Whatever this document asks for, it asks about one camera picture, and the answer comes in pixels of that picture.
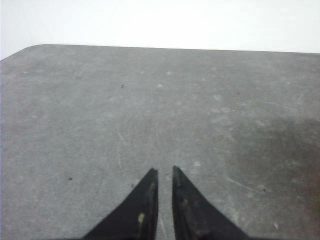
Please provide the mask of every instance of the gray tabletop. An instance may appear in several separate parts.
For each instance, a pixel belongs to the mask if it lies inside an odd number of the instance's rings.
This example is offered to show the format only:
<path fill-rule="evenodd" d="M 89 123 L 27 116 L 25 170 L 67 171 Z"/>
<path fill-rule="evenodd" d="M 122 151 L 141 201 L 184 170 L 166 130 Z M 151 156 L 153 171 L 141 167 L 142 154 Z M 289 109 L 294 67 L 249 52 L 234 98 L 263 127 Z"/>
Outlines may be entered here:
<path fill-rule="evenodd" d="M 1 61 L 2 240 L 76 238 L 154 167 L 251 236 L 320 237 L 320 54 L 37 45 Z"/>

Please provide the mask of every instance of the gray concrete surface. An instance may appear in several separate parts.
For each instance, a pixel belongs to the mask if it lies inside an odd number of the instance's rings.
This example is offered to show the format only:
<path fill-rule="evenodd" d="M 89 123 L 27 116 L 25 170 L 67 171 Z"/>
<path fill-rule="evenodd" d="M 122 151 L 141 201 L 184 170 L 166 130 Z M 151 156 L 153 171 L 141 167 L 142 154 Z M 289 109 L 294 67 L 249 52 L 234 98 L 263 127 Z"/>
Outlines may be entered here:
<path fill-rule="evenodd" d="M 173 165 L 252 236 L 320 237 L 319 54 L 38 45 L 1 110 L 2 240 L 81 237 L 151 167 L 172 240 Z"/>

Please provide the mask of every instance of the white wall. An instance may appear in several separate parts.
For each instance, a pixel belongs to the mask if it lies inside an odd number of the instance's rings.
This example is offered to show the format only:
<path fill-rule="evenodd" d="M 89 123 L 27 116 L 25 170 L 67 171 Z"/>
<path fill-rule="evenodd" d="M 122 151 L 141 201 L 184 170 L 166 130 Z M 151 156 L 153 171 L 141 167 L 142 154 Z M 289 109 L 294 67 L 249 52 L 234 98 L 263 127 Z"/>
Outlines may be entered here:
<path fill-rule="evenodd" d="M 37 44 L 320 53 L 320 0 L 1 0 L 1 58 Z"/>

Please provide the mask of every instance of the white background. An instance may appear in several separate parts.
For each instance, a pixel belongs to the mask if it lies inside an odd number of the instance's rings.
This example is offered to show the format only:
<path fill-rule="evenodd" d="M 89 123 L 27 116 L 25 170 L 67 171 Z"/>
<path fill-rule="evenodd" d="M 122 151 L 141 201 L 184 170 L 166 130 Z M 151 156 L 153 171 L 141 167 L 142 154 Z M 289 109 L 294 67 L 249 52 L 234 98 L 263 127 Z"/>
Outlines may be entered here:
<path fill-rule="evenodd" d="M 38 44 L 320 53 L 320 0 L 1 0 L 1 59 Z"/>

